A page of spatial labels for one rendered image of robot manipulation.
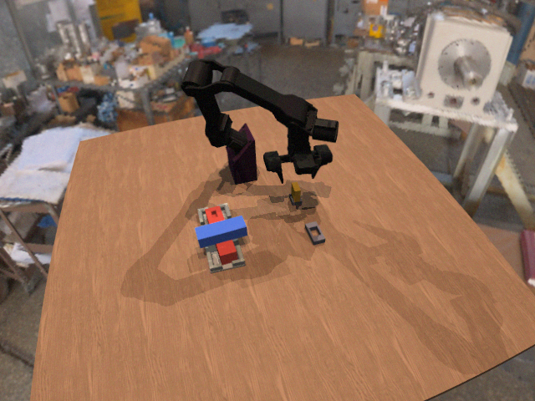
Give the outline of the red rectangular block with two sockets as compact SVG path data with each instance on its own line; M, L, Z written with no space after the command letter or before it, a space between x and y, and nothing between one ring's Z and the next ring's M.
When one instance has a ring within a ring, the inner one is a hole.
M220 206L205 209L208 224L224 221ZM221 264L226 265L237 260L237 251L232 241L224 241L215 244Z

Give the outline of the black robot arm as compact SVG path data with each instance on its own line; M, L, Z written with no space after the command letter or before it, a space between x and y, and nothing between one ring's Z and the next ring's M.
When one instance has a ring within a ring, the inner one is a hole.
M213 70L222 72L220 81L211 83ZM190 62L181 88L187 96L194 97L206 121L205 133L212 146L228 146L233 154L247 144L245 130L234 130L229 114L221 113L215 94L233 92L262 108L271 111L276 120L288 127L288 138L295 141L324 140L336 143L339 122L330 119L317 119L318 110L312 104L295 94L280 94L256 79L242 74L239 69L222 66L214 59L198 59ZM293 147L290 153L297 175L312 174L321 166L321 155L311 153L311 146L304 150Z

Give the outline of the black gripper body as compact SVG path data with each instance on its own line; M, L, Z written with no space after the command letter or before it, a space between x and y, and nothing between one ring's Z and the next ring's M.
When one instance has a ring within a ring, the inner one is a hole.
M298 146L299 150L304 150L306 145L310 145L308 141L309 137L303 141L295 141L288 138L288 154L279 155L277 150L265 152L263 155L263 160L267 171L280 170L282 168L281 163L290 162L290 153L293 150L293 147ZM330 148L325 145L315 145L311 153L314 155L321 155L322 163L328 164L333 162L333 153Z

